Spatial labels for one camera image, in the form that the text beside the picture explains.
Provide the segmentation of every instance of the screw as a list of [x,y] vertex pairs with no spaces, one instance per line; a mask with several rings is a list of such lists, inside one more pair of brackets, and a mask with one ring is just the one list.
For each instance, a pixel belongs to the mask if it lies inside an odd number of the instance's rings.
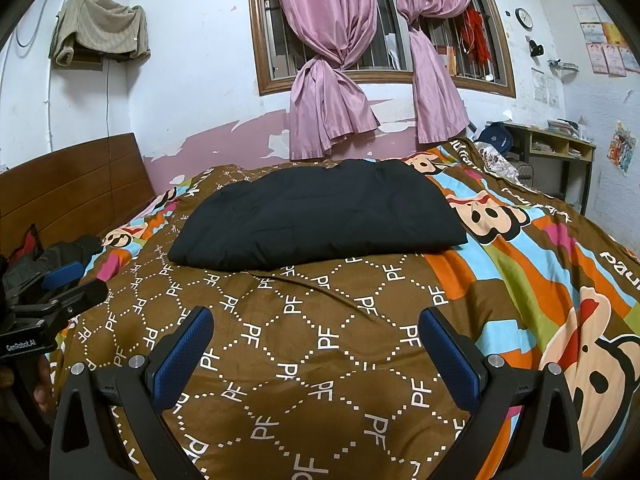
[[143,355],[134,355],[129,359],[129,366],[131,368],[140,368],[145,363],[145,357]]
[[84,371],[83,363],[76,363],[71,367],[71,373],[73,375],[80,375]]
[[504,359],[501,355],[490,355],[487,360],[489,361],[489,364],[494,368],[502,368],[504,366]]
[[553,375],[560,375],[562,373],[562,368],[558,363],[549,363],[546,367]]

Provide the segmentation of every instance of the headboard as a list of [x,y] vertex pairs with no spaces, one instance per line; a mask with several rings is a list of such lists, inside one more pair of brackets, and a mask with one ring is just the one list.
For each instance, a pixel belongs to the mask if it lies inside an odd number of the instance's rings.
[[48,153],[0,174],[0,250],[8,256],[32,223],[44,247],[104,235],[153,198],[134,134]]

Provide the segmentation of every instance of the clock face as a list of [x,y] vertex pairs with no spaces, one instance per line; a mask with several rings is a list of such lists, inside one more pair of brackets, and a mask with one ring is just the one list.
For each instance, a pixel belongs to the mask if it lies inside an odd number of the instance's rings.
[[516,17],[518,18],[520,25],[522,25],[527,30],[531,30],[533,28],[533,19],[531,18],[531,15],[523,8],[516,9]]

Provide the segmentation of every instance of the pink curtain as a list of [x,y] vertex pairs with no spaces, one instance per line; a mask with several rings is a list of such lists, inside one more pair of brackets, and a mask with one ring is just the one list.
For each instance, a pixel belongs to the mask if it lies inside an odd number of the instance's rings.
[[435,47],[420,30],[418,18],[453,18],[471,0],[397,0],[409,24],[414,60],[414,102],[419,142],[442,142],[460,133],[469,118],[453,80]]
[[377,0],[280,0],[293,32],[319,55],[291,89],[290,158],[325,156],[352,133],[379,123],[362,90],[342,70],[360,58],[376,34]]

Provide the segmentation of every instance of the bed sheet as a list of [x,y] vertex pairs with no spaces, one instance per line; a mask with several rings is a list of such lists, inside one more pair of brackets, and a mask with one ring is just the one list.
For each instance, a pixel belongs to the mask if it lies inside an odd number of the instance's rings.
[[[164,416],[205,478],[422,480],[467,416],[417,338],[420,311],[437,305],[484,354],[561,365],[592,474],[624,444],[638,407],[640,266],[567,204],[486,173],[469,141],[405,162],[440,187],[468,243],[275,272],[176,267],[166,254],[206,196],[277,168],[213,168],[171,190],[143,219],[149,237],[114,238],[122,246],[94,262],[89,276],[110,278],[110,294],[70,329],[56,387],[76,361],[122,365],[148,353],[202,304],[213,339]],[[122,410],[114,414],[151,478]],[[479,478],[493,475],[518,417],[510,411]]]

